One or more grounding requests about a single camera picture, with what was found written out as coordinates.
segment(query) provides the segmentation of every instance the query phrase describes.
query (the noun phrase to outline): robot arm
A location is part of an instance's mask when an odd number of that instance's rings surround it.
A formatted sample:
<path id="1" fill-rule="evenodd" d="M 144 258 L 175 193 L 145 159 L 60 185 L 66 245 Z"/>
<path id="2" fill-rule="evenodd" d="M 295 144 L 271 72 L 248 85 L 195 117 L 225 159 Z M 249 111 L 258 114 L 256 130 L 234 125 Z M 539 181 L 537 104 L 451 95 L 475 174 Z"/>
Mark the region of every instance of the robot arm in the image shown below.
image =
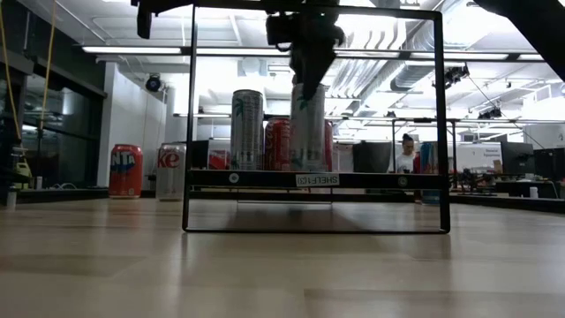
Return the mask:
<path id="1" fill-rule="evenodd" d="M 300 4 L 302 0 L 290 0 Z M 310 3 L 338 5 L 339 0 L 308 0 Z M 138 35 L 149 39 L 153 13 L 158 15 L 177 7 L 193 4 L 193 0 L 132 0 L 138 6 Z M 304 83 L 304 98 L 310 100 L 335 60 L 334 46 L 344 41 L 343 30 L 335 26 L 337 15 L 303 14 L 268 11 L 267 42 L 280 51 L 290 51 L 290 68 L 296 83 Z M 281 44 L 289 43 L 288 49 Z"/>
<path id="2" fill-rule="evenodd" d="M 558 0 L 475 0 L 487 11 L 508 18 L 565 80 L 565 8 Z"/>

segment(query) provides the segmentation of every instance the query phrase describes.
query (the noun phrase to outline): yellow cable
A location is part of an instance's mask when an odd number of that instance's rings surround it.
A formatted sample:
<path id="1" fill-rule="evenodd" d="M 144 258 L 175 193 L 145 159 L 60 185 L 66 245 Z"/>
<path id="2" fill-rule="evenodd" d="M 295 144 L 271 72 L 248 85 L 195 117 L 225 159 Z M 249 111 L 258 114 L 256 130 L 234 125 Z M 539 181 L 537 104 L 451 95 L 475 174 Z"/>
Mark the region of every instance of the yellow cable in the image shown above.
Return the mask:
<path id="1" fill-rule="evenodd" d="M 53 10 L 51 12 L 51 38 L 49 39 L 49 56 L 47 58 L 47 71 L 45 74 L 45 89 L 43 90 L 43 105 L 41 106 L 40 132 L 43 132 L 43 119 L 45 118 L 45 106 L 49 89 L 49 74 L 51 71 L 51 58 L 53 57 L 53 39 L 55 38 L 55 18 L 57 11 L 57 0 L 53 0 Z"/>
<path id="2" fill-rule="evenodd" d="M 10 104 L 11 104 L 11 113 L 14 118 L 14 126 L 16 127 L 16 134 L 18 135 L 18 139 L 20 142 L 21 139 L 21 132 L 19 131 L 19 123 L 16 119 L 17 112 L 16 112 L 16 103 L 14 102 L 14 94 L 11 91 L 11 77 L 10 77 L 10 66 L 8 65 L 8 49 L 6 48 L 6 32 L 4 31 L 4 13 L 2 11 L 2 5 L 0 5 L 0 30 L 2 31 L 2 49 L 4 52 L 4 65 L 6 67 L 6 82 L 8 83 L 8 95 L 10 96 Z"/>

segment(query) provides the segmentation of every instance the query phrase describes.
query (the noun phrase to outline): red soda can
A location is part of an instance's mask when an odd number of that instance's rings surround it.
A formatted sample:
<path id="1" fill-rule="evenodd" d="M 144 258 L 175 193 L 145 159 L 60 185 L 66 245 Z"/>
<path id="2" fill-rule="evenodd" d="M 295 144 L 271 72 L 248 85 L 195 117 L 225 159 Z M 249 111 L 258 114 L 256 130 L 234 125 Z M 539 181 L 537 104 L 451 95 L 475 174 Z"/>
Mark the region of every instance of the red soda can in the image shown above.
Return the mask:
<path id="1" fill-rule="evenodd" d="M 290 170 L 290 121 L 288 118 L 269 119 L 265 127 L 265 170 Z"/>
<path id="2" fill-rule="evenodd" d="M 324 126 L 324 148 L 325 156 L 324 163 L 326 164 L 327 172 L 331 172 L 332 167 L 332 155 L 334 150 L 334 125 L 329 120 L 326 120 L 326 125 Z"/>
<path id="3" fill-rule="evenodd" d="M 143 184 L 143 152 L 133 145 L 115 145 L 109 173 L 110 198 L 139 198 Z"/>

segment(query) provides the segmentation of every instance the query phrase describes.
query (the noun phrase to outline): silver can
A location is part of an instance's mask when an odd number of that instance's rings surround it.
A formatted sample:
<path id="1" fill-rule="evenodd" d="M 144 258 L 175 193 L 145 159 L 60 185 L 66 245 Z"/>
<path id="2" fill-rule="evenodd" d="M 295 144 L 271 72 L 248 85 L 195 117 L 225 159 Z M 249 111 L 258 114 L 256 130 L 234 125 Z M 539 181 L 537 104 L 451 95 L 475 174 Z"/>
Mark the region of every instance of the silver can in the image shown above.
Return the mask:
<path id="1" fill-rule="evenodd" d="M 184 143 L 163 143 L 157 156 L 156 198 L 160 201 L 181 201 L 185 192 Z"/>
<path id="2" fill-rule="evenodd" d="M 325 90 L 319 85 L 314 97 L 306 101 L 302 89 L 302 84 L 296 84 L 290 101 L 290 169 L 326 171 Z"/>
<path id="3" fill-rule="evenodd" d="M 230 168 L 263 168 L 263 94 L 243 89 L 233 93 L 231 102 Z"/>

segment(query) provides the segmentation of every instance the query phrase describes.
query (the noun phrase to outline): soda can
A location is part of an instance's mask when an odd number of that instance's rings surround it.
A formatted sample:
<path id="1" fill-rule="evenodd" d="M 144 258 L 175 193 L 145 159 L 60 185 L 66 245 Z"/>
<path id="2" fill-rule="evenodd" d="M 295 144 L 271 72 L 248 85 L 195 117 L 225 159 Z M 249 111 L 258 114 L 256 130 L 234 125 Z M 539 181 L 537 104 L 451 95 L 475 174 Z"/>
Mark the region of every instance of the soda can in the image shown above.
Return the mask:
<path id="1" fill-rule="evenodd" d="M 290 121 L 288 118 L 269 119 L 265 127 L 265 170 L 290 169 Z"/>
<path id="2" fill-rule="evenodd" d="M 420 147 L 420 171 L 423 174 L 438 174 L 438 147 L 437 142 L 424 142 Z M 440 204 L 440 191 L 423 190 L 422 203 Z"/>
<path id="3" fill-rule="evenodd" d="M 325 90 L 322 85 L 314 97 L 303 97 L 303 85 L 296 84 L 290 100 L 290 169 L 325 171 Z"/>
<path id="4" fill-rule="evenodd" d="M 109 197 L 136 199 L 143 185 L 143 152 L 133 145 L 115 145 L 109 167 Z"/>
<path id="5" fill-rule="evenodd" d="M 326 120 L 325 129 L 324 129 L 324 148 L 325 148 L 325 164 L 326 164 L 326 171 L 332 171 L 332 157 L 333 157 L 333 150 L 334 150 L 334 125 L 331 121 Z"/>
<path id="6" fill-rule="evenodd" d="M 181 201 L 185 192 L 186 145 L 163 143 L 157 162 L 157 189 L 160 201 Z"/>
<path id="7" fill-rule="evenodd" d="M 231 102 L 230 168 L 261 170 L 263 140 L 263 94 L 243 89 Z"/>

